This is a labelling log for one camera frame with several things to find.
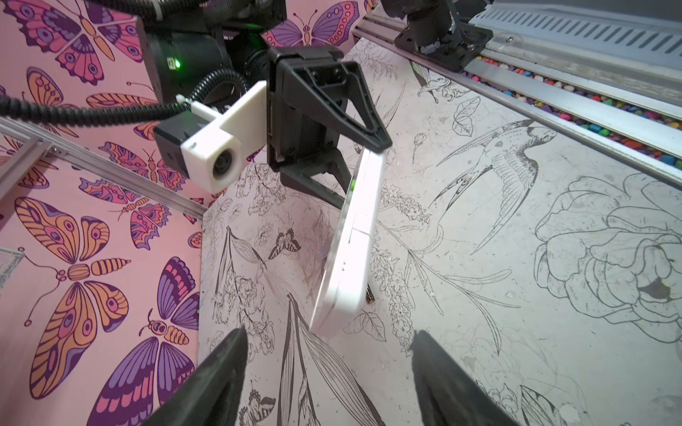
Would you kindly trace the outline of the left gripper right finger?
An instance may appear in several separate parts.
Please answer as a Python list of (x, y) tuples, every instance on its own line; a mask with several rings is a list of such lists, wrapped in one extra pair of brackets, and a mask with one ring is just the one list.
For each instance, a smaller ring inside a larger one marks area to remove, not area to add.
[(424, 425), (517, 424), (428, 332), (417, 331), (410, 349), (417, 401)]

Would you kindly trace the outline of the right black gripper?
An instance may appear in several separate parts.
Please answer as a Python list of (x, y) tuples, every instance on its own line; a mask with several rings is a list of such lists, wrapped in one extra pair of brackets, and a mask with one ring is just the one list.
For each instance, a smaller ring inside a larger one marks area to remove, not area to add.
[(352, 174), (337, 152), (339, 136), (374, 153), (393, 145), (362, 68), (331, 45), (272, 47), (267, 58), (268, 164), (284, 186), (342, 209), (346, 197), (314, 180), (330, 174), (348, 192)]

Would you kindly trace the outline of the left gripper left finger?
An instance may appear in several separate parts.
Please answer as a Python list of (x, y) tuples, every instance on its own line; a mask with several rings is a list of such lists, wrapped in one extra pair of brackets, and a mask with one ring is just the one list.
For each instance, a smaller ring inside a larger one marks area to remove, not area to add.
[(247, 360), (247, 332), (236, 328), (143, 425), (236, 424)]

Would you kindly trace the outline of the white AC remote control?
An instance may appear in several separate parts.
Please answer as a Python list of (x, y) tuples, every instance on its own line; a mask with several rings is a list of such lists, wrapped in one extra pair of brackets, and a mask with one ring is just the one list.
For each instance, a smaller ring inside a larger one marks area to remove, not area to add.
[(348, 186), (309, 329), (333, 337), (366, 301), (385, 155), (365, 149)]

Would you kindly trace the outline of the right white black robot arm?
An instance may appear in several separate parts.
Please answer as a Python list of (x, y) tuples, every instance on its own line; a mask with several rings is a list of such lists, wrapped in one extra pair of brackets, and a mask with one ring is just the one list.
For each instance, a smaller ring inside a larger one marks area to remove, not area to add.
[(266, 150), (284, 186), (340, 207), (316, 181), (352, 185), (337, 143), (347, 137), (374, 154), (392, 140), (359, 64), (339, 46), (360, 12), (343, 1), (323, 14), (322, 38), (284, 44), (283, 1), (90, 1), (104, 36), (141, 59), (155, 87), (152, 105), (43, 106), (3, 96), (1, 114), (34, 124), (113, 127), (153, 122), (163, 161), (209, 193), (238, 181)]

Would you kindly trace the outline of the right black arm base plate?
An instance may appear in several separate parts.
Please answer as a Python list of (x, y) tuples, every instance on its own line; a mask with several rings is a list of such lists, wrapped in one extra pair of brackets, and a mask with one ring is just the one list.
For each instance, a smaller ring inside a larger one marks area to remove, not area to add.
[(485, 49), (493, 32), (469, 21), (490, 5), (484, 0), (385, 0), (387, 16), (407, 25), (394, 45), (444, 69), (461, 72)]

